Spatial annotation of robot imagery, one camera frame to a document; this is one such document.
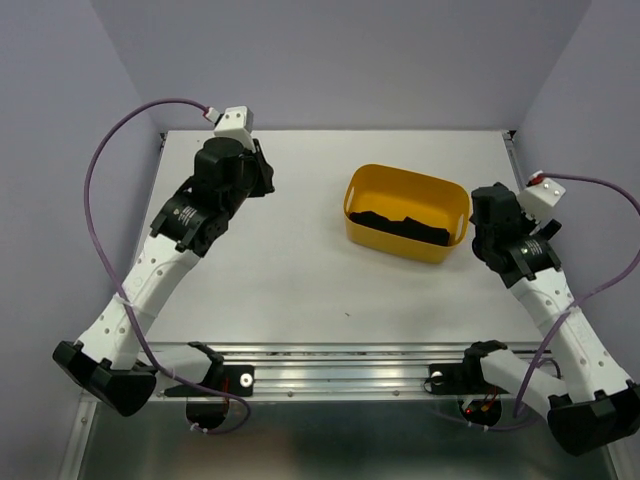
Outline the yellow plastic basket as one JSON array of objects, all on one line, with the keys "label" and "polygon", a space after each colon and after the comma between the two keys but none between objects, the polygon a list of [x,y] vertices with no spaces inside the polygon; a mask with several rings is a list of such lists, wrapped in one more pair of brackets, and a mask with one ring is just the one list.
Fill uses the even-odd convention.
[{"label": "yellow plastic basket", "polygon": [[[440,264],[463,241],[470,197],[460,185],[395,167],[367,164],[353,174],[343,202],[347,238],[358,245],[398,257]],[[445,228],[448,246],[438,246],[374,230],[351,221],[352,212],[374,211],[390,220],[411,217]]]}]

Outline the black t shirt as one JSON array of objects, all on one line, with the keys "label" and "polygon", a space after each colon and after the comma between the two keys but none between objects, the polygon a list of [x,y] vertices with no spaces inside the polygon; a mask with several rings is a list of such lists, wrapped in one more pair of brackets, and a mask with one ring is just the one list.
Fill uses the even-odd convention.
[{"label": "black t shirt", "polygon": [[374,211],[352,212],[348,218],[356,224],[438,246],[448,246],[450,233],[445,228],[432,227],[411,217],[390,220]]}]

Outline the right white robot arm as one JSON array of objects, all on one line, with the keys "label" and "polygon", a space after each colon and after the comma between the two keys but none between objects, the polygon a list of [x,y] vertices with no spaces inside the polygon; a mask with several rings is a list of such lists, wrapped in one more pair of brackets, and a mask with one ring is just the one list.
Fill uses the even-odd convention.
[{"label": "right white robot arm", "polygon": [[531,362],[498,341],[476,342],[460,366],[472,390],[495,386],[545,418],[562,449],[579,456],[639,430],[639,385],[586,319],[550,244],[564,195],[553,180],[520,193],[496,183],[471,194],[472,249],[498,274],[543,337]]}]

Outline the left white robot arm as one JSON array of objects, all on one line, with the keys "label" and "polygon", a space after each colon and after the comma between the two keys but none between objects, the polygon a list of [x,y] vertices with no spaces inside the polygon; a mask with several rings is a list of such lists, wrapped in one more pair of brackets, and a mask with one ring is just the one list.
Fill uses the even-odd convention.
[{"label": "left white robot arm", "polygon": [[183,394],[239,399],[224,380],[224,358],[188,343],[198,357],[160,363],[146,334],[184,277],[204,258],[248,198],[273,193],[273,169],[258,140],[213,137],[194,157],[194,171],[164,203],[142,250],[99,318],[75,341],[60,342],[54,362],[80,387],[124,417],[137,413],[165,378]]}]

